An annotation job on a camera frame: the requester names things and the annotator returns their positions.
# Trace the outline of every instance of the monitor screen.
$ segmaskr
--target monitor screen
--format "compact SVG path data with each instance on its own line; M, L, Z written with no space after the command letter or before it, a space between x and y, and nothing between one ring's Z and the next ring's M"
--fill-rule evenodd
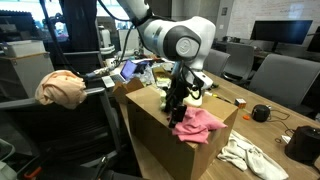
M130 60L127 60L120 74L125 80L128 80L128 78L132 76L136 68L137 68L137 65L135 63L131 62Z
M320 26L313 35L307 51L320 53Z
M252 40L302 44L312 20L256 21L252 30Z

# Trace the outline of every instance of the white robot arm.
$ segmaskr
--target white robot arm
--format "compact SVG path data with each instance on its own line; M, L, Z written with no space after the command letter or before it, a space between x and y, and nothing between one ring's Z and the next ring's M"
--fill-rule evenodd
M202 69L215 35L216 28L212 22L201 17L174 22L154 16L144 0L118 2L137 27L145 48L161 57L180 62L176 63L179 68L173 73L174 79L167 92L167 112L172 113L183 106L182 101L190 94L190 89L200 92L211 87L213 82Z

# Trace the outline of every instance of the laptop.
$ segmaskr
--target laptop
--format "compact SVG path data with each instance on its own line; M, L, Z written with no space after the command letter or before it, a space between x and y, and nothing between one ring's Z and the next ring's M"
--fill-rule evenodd
M124 64L120 74L113 74L110 76L104 76L102 77L102 80L107 88L113 87L116 82L122 82L125 83L130 80L132 77L134 71L137 68L137 64L131 62L131 61L126 61Z

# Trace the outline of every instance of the wooden table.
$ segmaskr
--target wooden table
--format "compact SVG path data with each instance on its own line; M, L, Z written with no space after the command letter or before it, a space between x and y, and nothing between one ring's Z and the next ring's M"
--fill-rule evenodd
M283 169L289 174L289 179L318 179L319 174L312 167L303 165L288 158L284 153L285 142L277 143L276 138L281 138L285 135L286 128L279 122L259 123L254 120L244 120L243 115L251 113L256 104L270 105L272 109L280 110L290 114L290 117L284 123L291 129L296 129L298 126L310 125L320 128L320 123L315 122L305 116L302 116L292 110L289 110L279 104L269 101L261 96L249 92L239 86L236 86L228 81L225 81L210 73L206 74L220 86L213 89L211 92L224 97L225 99L234 102L235 98L243 98L247 102L245 109L238 112L234 130L249 139L256 146L260 147L268 156L280 164ZM127 129L129 124L127 119L127 109L125 105L120 105L123 116L126 121ZM281 114L272 112L273 115L281 116ZM156 158L144 147L143 144L134 136L131 136L132 145L140 166L141 174L146 179L173 179ZM215 159L207 171L201 176L201 180L211 179L259 179L251 170L242 172L228 162Z

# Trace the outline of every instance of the pink cloth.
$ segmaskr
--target pink cloth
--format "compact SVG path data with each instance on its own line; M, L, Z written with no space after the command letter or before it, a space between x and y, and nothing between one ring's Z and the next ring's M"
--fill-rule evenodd
M227 125L219 121L207 110L187 107L183 121L176 124L172 134L178 135L181 141L208 144L209 131L225 127Z
M54 71L41 80L35 99L43 105L55 102L68 109L75 109L87 97L85 88L83 79L71 71Z

